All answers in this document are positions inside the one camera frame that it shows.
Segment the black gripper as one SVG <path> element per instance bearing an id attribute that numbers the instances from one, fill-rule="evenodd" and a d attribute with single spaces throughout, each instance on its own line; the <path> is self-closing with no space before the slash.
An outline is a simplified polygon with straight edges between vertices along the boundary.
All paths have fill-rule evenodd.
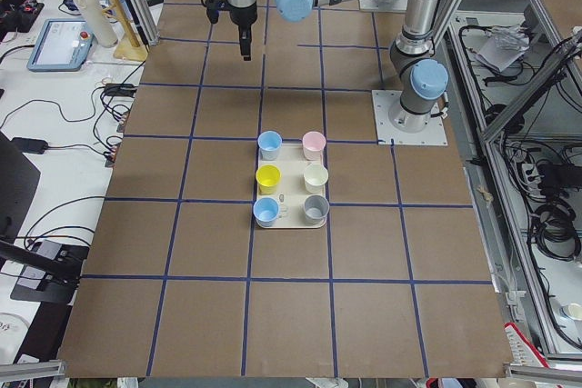
<path id="1" fill-rule="evenodd" d="M 244 61 L 251 61 L 252 25 L 257 20 L 256 2 L 244 7 L 236 6 L 230 2 L 229 7 L 231 21 L 238 26 L 240 54 Z"/>

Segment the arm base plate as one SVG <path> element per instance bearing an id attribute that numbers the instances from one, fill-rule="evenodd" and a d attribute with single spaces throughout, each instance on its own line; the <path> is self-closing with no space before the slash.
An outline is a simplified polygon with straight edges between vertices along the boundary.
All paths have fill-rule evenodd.
<path id="1" fill-rule="evenodd" d="M 404 14 L 408 0 L 359 0 L 363 12 Z"/>
<path id="2" fill-rule="evenodd" d="M 447 146 L 446 108 L 434 102 L 428 114 L 410 114 L 401 105 L 399 90 L 373 90 L 376 138 L 383 145 Z"/>

